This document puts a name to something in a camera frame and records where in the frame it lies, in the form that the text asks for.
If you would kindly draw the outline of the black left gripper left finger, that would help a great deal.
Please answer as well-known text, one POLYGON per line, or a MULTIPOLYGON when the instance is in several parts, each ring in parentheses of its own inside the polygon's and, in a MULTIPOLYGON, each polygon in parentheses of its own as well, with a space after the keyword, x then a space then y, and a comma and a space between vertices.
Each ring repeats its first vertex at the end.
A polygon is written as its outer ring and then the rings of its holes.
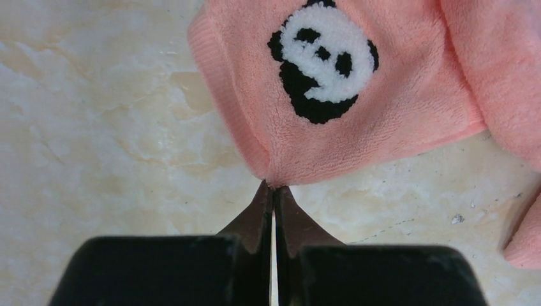
POLYGON ((51 305, 269 305, 272 190, 215 235, 94 237, 72 256, 51 305))

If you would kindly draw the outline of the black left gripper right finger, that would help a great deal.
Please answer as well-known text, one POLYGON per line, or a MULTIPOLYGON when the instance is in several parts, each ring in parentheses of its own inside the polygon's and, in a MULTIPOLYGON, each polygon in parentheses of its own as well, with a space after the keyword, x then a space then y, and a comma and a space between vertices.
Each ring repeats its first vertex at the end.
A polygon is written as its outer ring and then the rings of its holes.
POLYGON ((346 245, 274 193, 280 305, 485 305, 470 265, 442 245, 346 245))

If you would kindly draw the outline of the pink panda towel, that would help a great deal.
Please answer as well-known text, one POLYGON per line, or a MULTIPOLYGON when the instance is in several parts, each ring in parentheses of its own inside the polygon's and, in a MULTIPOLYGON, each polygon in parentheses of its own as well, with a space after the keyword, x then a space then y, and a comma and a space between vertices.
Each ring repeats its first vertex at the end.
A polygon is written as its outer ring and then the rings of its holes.
POLYGON ((206 1, 188 43, 270 186, 483 130, 540 170, 539 1, 206 1))

